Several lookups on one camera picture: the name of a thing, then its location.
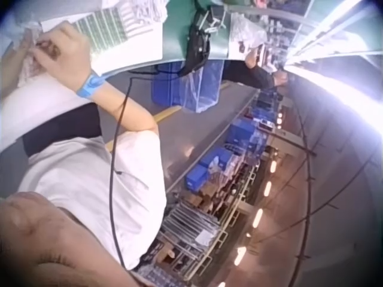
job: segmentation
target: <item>gray floor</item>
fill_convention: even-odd
[[[123,72],[108,80],[122,92],[127,90],[129,73]],[[219,103],[201,114],[181,110],[160,123],[161,152],[166,186],[169,187],[225,128],[254,94],[254,90],[235,84],[224,89]],[[151,83],[135,81],[130,93],[152,114],[165,108],[151,101]],[[113,138],[115,119],[100,110],[105,142]],[[0,155],[0,196],[16,192],[28,165],[22,141],[17,141]]]

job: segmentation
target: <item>hand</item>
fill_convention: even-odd
[[[1,59],[1,96],[4,97],[17,87],[23,61],[32,44],[32,31],[25,30],[20,47],[16,50],[13,44],[4,53]]]
[[[257,49],[251,49],[251,51],[246,55],[245,64],[249,69],[257,66]]]
[[[73,91],[79,90],[92,71],[87,37],[65,21],[42,34],[38,42],[42,43],[40,47],[32,49],[37,62],[67,88]],[[58,51],[54,56],[43,48],[46,42],[51,42],[57,47]]]

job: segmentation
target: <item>fluorescent light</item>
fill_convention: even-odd
[[[276,161],[273,160],[273,161],[271,162],[271,165],[270,165],[270,172],[271,172],[271,173],[275,173],[275,170],[276,170]]]
[[[238,250],[237,250],[238,255],[237,255],[237,257],[234,260],[234,265],[238,266],[241,263],[242,259],[244,259],[246,251],[247,251],[246,247],[238,248]]]
[[[265,187],[265,191],[263,192],[263,195],[265,197],[269,196],[270,190],[271,190],[271,181],[267,182],[266,187]]]
[[[325,77],[295,66],[285,66],[285,69],[307,79],[334,95],[346,106],[355,110],[361,118],[383,135],[383,105],[381,103],[333,78]]]
[[[305,45],[315,40],[316,37],[322,33],[327,32],[331,25],[342,16],[344,16],[352,7],[357,5],[361,0],[344,0],[339,4],[318,26],[314,29],[296,48],[292,49],[287,55],[287,59],[292,58],[298,53]]]
[[[263,209],[260,208],[260,209],[258,209],[258,211],[257,211],[256,217],[254,218],[254,221],[253,221],[253,228],[257,228],[257,227],[258,227],[259,222],[261,221],[262,215],[263,215]]]

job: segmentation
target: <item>worker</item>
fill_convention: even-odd
[[[288,77],[281,69],[270,74],[258,66],[256,49],[252,49],[246,55],[245,61],[230,60],[225,63],[222,80],[263,90],[285,85]]]
[[[20,71],[13,69],[21,67],[28,38],[1,63],[2,76],[18,76]],[[138,286],[120,265],[111,231],[111,154],[101,137],[97,108],[118,119],[125,95],[92,74],[89,41],[68,22],[38,42],[54,44],[58,54],[52,58],[32,47],[37,62],[58,85],[91,101],[24,135],[29,169],[20,191],[0,201],[0,282]],[[166,196],[153,116],[129,98],[121,124],[128,132],[119,137],[115,152],[114,225],[124,264],[131,270],[159,231]]]

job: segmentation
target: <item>blue wristband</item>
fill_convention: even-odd
[[[90,74],[83,86],[76,92],[77,96],[89,99],[99,87],[105,83],[105,78]]]

